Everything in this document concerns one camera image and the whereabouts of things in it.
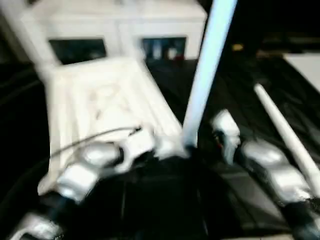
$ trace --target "white cylindrical rod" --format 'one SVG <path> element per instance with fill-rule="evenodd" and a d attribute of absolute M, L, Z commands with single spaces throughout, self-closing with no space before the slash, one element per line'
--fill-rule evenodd
<path fill-rule="evenodd" d="M 276 104 L 272 101 L 261 84 L 254 86 L 254 91 L 260 99 L 265 111 L 271 118 L 285 145 L 291 151 L 296 163 L 303 173 L 313 193 L 320 197 L 320 170 L 313 161 L 308 151 L 301 143 L 285 117 L 281 114 Z"/>
<path fill-rule="evenodd" d="M 182 137 L 186 145 L 196 145 L 200 122 L 224 48 L 237 0 L 214 0 L 195 72 Z"/>

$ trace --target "dark window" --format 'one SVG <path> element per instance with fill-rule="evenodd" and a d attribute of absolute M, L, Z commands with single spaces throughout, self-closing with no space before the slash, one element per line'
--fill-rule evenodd
<path fill-rule="evenodd" d="M 62 64 L 74 64 L 107 56 L 103 39 L 50 39 Z"/>
<path fill-rule="evenodd" d="M 186 37 L 143 38 L 141 44 L 145 60 L 183 60 L 186 40 Z"/>

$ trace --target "white cabinet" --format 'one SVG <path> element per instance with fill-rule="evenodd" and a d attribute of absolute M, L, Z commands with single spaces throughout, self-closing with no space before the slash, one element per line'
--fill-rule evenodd
<path fill-rule="evenodd" d="M 124 3 L 39 0 L 28 11 L 60 60 L 92 55 L 85 61 L 104 52 L 107 57 L 198 58 L 207 15 L 196 0 Z"/>

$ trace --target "white box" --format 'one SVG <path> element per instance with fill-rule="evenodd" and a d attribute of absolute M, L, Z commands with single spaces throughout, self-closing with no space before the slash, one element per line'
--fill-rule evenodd
<path fill-rule="evenodd" d="M 48 40 L 100 38 L 108 57 L 139 58 L 142 38 L 185 37 L 197 59 L 207 18 L 196 0 L 39 0 L 28 14 Z"/>

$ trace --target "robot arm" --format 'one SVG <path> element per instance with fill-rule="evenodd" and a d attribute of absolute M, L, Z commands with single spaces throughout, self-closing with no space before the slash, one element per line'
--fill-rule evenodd
<path fill-rule="evenodd" d="M 50 189 L 40 196 L 37 207 L 23 217 L 9 239 L 58 239 L 101 179 L 129 172 L 135 160 L 147 152 L 160 160 L 178 152 L 186 156 L 179 141 L 156 137 L 147 128 L 118 143 L 95 141 L 79 148 L 74 153 L 75 161 L 67 165 Z"/>
<path fill-rule="evenodd" d="M 311 207 L 314 193 L 285 154 L 261 139 L 240 142 L 239 128 L 227 110 L 218 114 L 211 125 L 225 163 L 238 164 L 254 176 L 281 209 L 293 236 L 296 239 L 319 239 L 320 215 Z"/>

